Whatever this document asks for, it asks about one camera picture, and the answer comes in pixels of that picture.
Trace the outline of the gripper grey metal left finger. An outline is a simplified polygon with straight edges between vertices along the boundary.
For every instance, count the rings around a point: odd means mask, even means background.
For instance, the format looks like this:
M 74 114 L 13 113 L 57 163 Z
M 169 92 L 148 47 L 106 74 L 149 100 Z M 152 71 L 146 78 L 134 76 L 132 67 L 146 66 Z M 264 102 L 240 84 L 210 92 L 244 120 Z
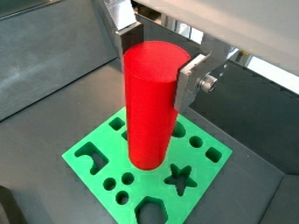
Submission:
M 126 50 L 144 41 L 144 26 L 136 21 L 130 0 L 104 0 L 104 9 L 112 26 L 120 63 L 124 63 Z

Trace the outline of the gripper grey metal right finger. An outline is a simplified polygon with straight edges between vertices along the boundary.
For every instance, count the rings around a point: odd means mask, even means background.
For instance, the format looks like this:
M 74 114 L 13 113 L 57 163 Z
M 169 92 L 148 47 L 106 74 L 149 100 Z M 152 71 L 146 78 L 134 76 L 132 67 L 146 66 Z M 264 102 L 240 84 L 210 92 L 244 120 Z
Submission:
M 229 50 L 229 44 L 202 34 L 200 54 L 186 62 L 177 74 L 173 107 L 178 112 L 190 105 L 200 90 L 208 93 L 214 88 L 217 79 L 210 72 L 229 58 Z

